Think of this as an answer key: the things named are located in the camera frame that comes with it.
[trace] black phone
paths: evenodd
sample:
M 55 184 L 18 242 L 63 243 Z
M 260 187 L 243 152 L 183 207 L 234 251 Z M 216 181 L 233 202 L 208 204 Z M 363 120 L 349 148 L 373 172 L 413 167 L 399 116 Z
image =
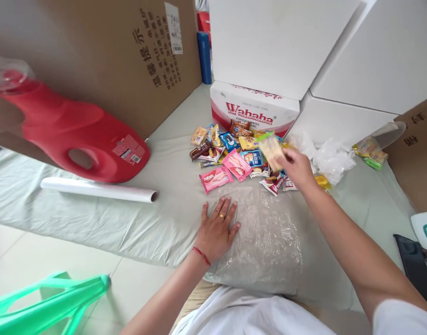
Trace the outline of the black phone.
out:
M 407 237 L 394 234 L 406 277 L 427 300 L 427 265 L 421 244 Z

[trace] red string bracelet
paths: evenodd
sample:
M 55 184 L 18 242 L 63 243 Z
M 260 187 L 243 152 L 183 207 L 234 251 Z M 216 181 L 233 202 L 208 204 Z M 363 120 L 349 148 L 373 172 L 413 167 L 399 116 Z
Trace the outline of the red string bracelet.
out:
M 201 257 L 204 259 L 204 262 L 206 262 L 206 264 L 208 265 L 208 266 L 212 266 L 212 264 L 209 262 L 209 260 L 207 259 L 207 257 L 206 257 L 206 255 L 205 254 L 203 254 L 197 247 L 193 247 L 193 249 L 192 250 L 195 250 L 198 254 L 200 254 L 201 255 Z

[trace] green plastic stool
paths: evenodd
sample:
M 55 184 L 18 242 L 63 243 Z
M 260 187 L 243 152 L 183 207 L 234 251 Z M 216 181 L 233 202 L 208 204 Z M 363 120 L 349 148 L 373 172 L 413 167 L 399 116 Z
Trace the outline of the green plastic stool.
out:
M 69 318 L 62 335 L 71 335 L 82 319 L 85 309 L 102 297 L 111 280 L 99 275 L 83 281 L 68 279 L 67 272 L 55 273 L 46 279 L 0 298 L 0 334 L 36 335 Z M 64 290 L 32 306 L 8 312 L 18 299 L 38 289 Z

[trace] wahaha box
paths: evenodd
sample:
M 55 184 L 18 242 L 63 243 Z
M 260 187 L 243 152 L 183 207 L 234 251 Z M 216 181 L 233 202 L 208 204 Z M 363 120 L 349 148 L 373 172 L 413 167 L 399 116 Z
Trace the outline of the wahaha box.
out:
M 231 119 L 250 121 L 251 130 L 274 131 L 285 137 L 299 116 L 298 100 L 216 80 L 210 87 L 213 124 L 229 131 Z

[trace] pink wafer package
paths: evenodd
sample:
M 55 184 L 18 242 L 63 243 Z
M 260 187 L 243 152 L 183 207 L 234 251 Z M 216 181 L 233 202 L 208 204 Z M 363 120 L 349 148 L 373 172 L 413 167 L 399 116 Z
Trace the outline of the pink wafer package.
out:
M 206 172 L 205 174 L 200 174 L 200 179 L 206 194 L 209 194 L 213 189 L 234 181 L 231 173 L 224 166 Z
M 240 156 L 237 149 L 232 150 L 225 158 L 223 165 L 232 172 L 239 182 L 243 182 L 252 172 L 252 167 Z

